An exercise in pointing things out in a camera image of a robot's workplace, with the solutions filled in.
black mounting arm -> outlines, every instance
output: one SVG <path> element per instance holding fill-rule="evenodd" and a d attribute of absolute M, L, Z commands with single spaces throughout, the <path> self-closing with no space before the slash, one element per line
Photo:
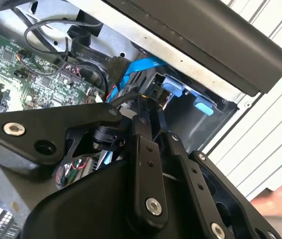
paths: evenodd
<path fill-rule="evenodd" d="M 115 106 L 0 114 L 0 166 L 30 180 L 101 150 L 116 155 L 42 200 L 21 238 L 281 239 L 206 155 L 186 153 L 153 100 L 138 97 L 131 119 Z"/>

corrugated metal wall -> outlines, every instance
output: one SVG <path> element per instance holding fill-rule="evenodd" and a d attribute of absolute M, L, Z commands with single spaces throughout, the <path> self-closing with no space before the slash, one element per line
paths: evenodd
<path fill-rule="evenodd" d="M 282 47 L 282 0 L 223 0 Z M 210 155 L 249 200 L 282 185 L 282 79 Z"/>

wire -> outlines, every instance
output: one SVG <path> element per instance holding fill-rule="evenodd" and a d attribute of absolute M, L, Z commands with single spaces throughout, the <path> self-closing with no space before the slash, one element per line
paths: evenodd
<path fill-rule="evenodd" d="M 121 104 L 123 104 L 124 102 L 135 100 L 138 97 L 143 97 L 143 98 L 146 98 L 146 99 L 148 98 L 145 95 L 142 95 L 142 94 L 139 94 L 139 93 L 133 93 L 133 94 L 127 94 L 127 95 L 118 97 L 115 100 L 111 101 L 110 104 L 113 105 L 114 107 L 118 107 Z"/>
<path fill-rule="evenodd" d="M 11 9 L 19 18 L 20 20 L 23 21 L 23 23 L 27 26 L 27 27 L 31 27 L 32 23 L 29 21 L 29 19 L 16 7 Z M 45 37 L 39 32 L 39 30 L 35 29 L 32 31 L 32 33 L 35 35 L 35 37 L 37 37 L 37 39 L 47 48 L 49 49 L 51 52 L 55 52 L 57 53 L 57 50 L 49 43 L 49 41 L 47 41 L 45 39 Z M 68 39 L 66 38 L 66 51 L 64 53 L 66 56 L 69 54 L 69 42 Z M 52 73 L 43 73 L 43 72 L 39 72 L 38 70 L 34 70 L 31 69 L 25 62 L 23 62 L 23 58 L 17 55 L 17 59 L 18 61 L 21 63 L 21 65 L 23 67 L 25 67 L 29 72 L 31 72 L 32 74 L 38 75 L 38 76 L 54 76 L 57 75 L 58 73 L 60 73 L 64 67 L 64 63 L 62 64 L 61 67 L 59 67 L 56 71 L 52 72 Z"/>
<path fill-rule="evenodd" d="M 38 28 L 50 24 L 50 23 L 54 23 L 54 22 L 60 22 L 60 23 L 64 23 L 64 24 L 75 24 L 75 25 L 80 25 L 80 26 L 99 26 L 101 25 L 101 23 L 92 25 L 92 24 L 88 24 L 85 22 L 80 22 L 80 21 L 71 21 L 71 20 L 66 20 L 66 19 L 58 19 L 58 20 L 44 20 L 44 21 L 40 21 L 36 24 L 32 24 L 28 18 L 17 8 L 13 8 L 12 11 L 25 23 L 25 25 L 28 27 L 28 29 L 25 31 L 24 33 L 24 39 L 27 43 L 27 45 L 34 51 L 39 52 L 39 53 L 44 53 L 44 54 L 50 54 L 50 55 L 55 55 L 57 56 L 57 58 L 59 60 L 61 60 L 63 62 L 63 65 L 61 67 L 59 67 L 55 72 L 50 73 L 50 74 L 44 74 L 44 73 L 39 73 L 33 69 L 31 69 L 30 67 L 28 67 L 24 62 L 22 62 L 22 60 L 20 60 L 21 64 L 27 68 L 31 73 L 33 74 L 37 74 L 37 75 L 41 75 L 41 76 L 53 76 L 56 75 L 58 73 L 60 73 L 63 69 L 63 67 L 65 65 L 72 65 L 72 66 L 77 66 L 77 67 L 83 67 L 86 68 L 89 71 L 95 72 L 97 74 L 97 76 L 103 81 L 104 83 L 104 99 L 103 101 L 106 101 L 106 96 L 108 95 L 109 89 L 108 89 L 108 83 L 107 83 L 107 78 L 106 78 L 106 74 L 103 70 L 101 70 L 98 66 L 90 63 L 90 62 L 77 62 L 77 63 L 70 63 L 68 62 L 68 55 L 69 55 L 69 42 L 68 42 L 68 38 L 66 37 L 66 50 L 64 52 L 58 52 L 46 39 L 45 37 L 39 32 Z M 32 31 L 32 33 L 38 38 L 38 40 L 50 51 L 42 51 L 37 49 L 36 47 L 32 46 L 30 44 L 30 42 L 27 39 L 27 35 L 28 33 Z"/>
<path fill-rule="evenodd" d="M 96 27 L 96 26 L 100 26 L 102 23 L 98 23 L 98 24 L 89 24 L 89 23 L 85 23 L 85 22 L 81 22 L 81 21 L 73 21 L 73 20 L 67 20 L 67 19 L 55 19 L 55 20 L 44 20 L 44 21 L 40 21 L 36 24 L 33 24 L 32 26 L 30 26 L 24 33 L 23 37 L 27 43 L 27 45 L 29 45 L 29 47 L 39 53 L 44 53 L 44 54 L 50 54 L 50 55 L 63 55 L 65 54 L 65 52 L 51 52 L 51 51 L 43 51 L 40 50 L 34 46 L 32 46 L 28 39 L 27 39 L 27 35 L 30 31 L 36 30 L 39 27 L 45 26 L 47 24 L 51 24 L 51 23 L 63 23 L 63 24 L 73 24 L 73 25 L 78 25 L 78 26 L 88 26 L 88 27 Z"/>
<path fill-rule="evenodd" d="M 90 159 L 87 158 L 83 165 L 79 166 L 79 165 L 80 165 L 80 163 L 79 163 L 77 167 L 74 165 L 75 162 L 76 162 L 76 161 L 75 161 L 75 162 L 72 163 L 72 168 L 75 169 L 75 170 L 83 169 L 84 167 L 86 167 L 86 165 L 88 164 L 88 161 L 89 161 L 89 160 L 90 160 Z"/>
<path fill-rule="evenodd" d="M 22 11 L 20 11 L 18 8 L 14 7 L 11 8 L 12 12 L 15 13 L 20 20 L 22 20 L 22 22 L 27 26 L 27 27 L 31 27 L 32 23 L 31 21 L 22 13 Z M 54 51 L 57 52 L 57 50 L 50 44 L 49 41 L 47 41 L 47 39 L 42 35 L 42 33 L 35 29 L 32 31 L 32 33 L 35 35 L 35 37 L 37 37 L 37 39 L 50 51 Z"/>

motherboard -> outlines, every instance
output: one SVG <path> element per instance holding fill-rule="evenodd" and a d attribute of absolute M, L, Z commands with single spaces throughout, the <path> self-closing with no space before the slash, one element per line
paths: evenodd
<path fill-rule="evenodd" d="M 27 52 L 27 66 L 38 72 L 51 73 L 58 68 L 0 36 L 0 113 L 94 103 L 104 95 L 70 65 L 53 76 L 29 72 L 18 60 L 20 52 Z"/>

metal frame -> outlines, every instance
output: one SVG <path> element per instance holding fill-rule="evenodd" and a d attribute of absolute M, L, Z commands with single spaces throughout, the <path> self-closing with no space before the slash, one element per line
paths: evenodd
<path fill-rule="evenodd" d="M 238 103 L 245 96 L 240 90 L 103 1 L 69 0 L 68 2 L 121 33 L 185 75 L 195 79 L 225 100 Z"/>

